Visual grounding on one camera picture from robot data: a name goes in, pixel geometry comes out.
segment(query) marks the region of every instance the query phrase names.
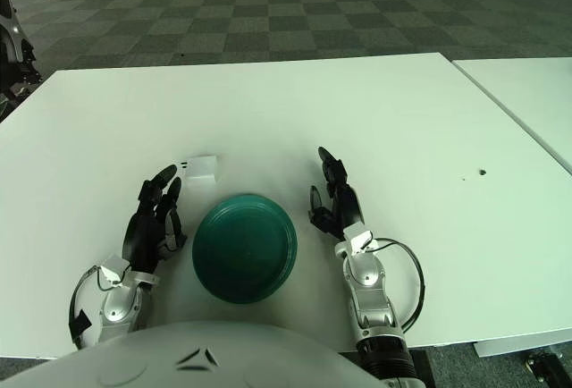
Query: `gray carpet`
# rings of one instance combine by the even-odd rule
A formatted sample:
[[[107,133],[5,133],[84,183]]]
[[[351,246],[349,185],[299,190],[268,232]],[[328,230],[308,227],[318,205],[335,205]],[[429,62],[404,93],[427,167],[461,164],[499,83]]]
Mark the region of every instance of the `gray carpet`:
[[[570,0],[13,0],[57,69],[439,51],[572,55]]]

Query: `black cable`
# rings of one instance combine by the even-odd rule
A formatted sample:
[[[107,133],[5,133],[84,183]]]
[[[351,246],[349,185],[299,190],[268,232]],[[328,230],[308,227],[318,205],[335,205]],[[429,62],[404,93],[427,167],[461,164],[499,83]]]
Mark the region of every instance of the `black cable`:
[[[372,234],[372,235],[370,236],[369,240],[362,245],[361,249],[367,248],[367,247],[369,246],[369,244],[372,243],[373,241],[374,241],[374,235]]]
[[[117,285],[119,285],[120,283],[123,282],[123,280],[125,279],[125,274],[127,273],[127,271],[129,270],[130,267],[131,267],[131,265],[128,265],[127,267],[125,267],[125,270],[123,270],[122,279],[120,279],[119,281],[113,281],[111,284],[111,287],[104,288],[101,286],[101,280],[99,279],[99,272],[101,272],[101,267],[98,266],[97,267],[97,288],[99,288],[99,290],[102,292],[107,292],[107,291],[112,290]]]
[[[83,285],[83,283],[95,272],[99,273],[99,267],[98,266],[92,266],[85,274],[83,274],[81,276],[80,280],[78,281],[78,284],[75,286],[75,290],[73,290],[73,294],[71,295],[71,300],[70,300],[70,314],[68,317],[68,324],[69,325],[71,325],[76,318],[76,316],[75,316],[75,300],[76,300],[76,297],[78,295],[78,291],[80,290],[81,285]],[[78,350],[80,350],[81,349],[81,336],[80,335],[73,336],[73,334],[72,334],[72,341],[75,344],[75,346],[78,348]]]
[[[114,288],[113,286],[111,286],[109,288],[104,288],[101,286],[101,280],[99,279],[99,272],[101,272],[101,270],[98,267],[97,268],[97,288],[99,288],[99,290],[102,292],[111,291]]]
[[[389,248],[391,245],[399,245],[405,252],[409,254],[411,260],[413,261],[413,264],[415,265],[415,269],[417,270],[417,275],[419,276],[419,284],[420,284],[419,299],[417,300],[417,306],[413,311],[413,313],[411,314],[411,316],[405,323],[403,323],[403,325],[401,325],[401,328],[403,328],[403,333],[406,333],[419,318],[419,315],[421,315],[421,310],[423,309],[423,303],[425,302],[425,277],[423,276],[423,269],[421,268],[421,264],[419,263],[419,260],[417,259],[415,253],[405,243],[388,238],[375,238],[375,240],[386,241],[389,243],[377,249],[367,249],[366,252],[381,251],[382,249]]]

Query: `white table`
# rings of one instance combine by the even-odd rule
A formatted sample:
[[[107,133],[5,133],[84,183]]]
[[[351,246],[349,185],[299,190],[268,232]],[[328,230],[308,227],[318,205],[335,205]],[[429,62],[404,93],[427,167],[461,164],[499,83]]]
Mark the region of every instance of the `white table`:
[[[157,270],[152,324],[264,322],[353,349],[334,240],[307,220],[309,186],[325,194],[320,145],[346,165],[367,225],[423,265],[410,346],[570,327],[572,180],[440,55],[57,72],[0,126],[0,355],[72,351],[73,287],[121,252],[142,181],[204,154],[220,157],[221,177],[183,189],[184,230],[192,238],[223,198],[259,193],[290,215],[296,265],[272,297],[230,305],[199,284],[189,241]],[[416,272],[382,252],[403,318]],[[88,342],[101,300],[91,280],[79,297]]]
[[[572,174],[572,57],[453,63]],[[572,341],[572,329],[478,342],[475,348],[488,356],[565,341]]]

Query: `green plate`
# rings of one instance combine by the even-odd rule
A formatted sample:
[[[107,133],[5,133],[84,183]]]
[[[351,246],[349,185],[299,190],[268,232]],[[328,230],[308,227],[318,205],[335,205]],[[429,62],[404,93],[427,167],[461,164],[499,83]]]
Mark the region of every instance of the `green plate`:
[[[282,285],[296,260],[296,231],[268,198],[243,195],[211,210],[193,241],[193,266],[213,295],[252,303]]]

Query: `white eraser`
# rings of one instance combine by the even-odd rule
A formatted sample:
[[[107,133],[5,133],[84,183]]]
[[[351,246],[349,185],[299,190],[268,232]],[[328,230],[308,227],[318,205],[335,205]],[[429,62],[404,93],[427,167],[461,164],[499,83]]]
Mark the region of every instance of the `white eraser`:
[[[192,157],[181,163],[186,182],[215,183],[218,162],[216,156]]]

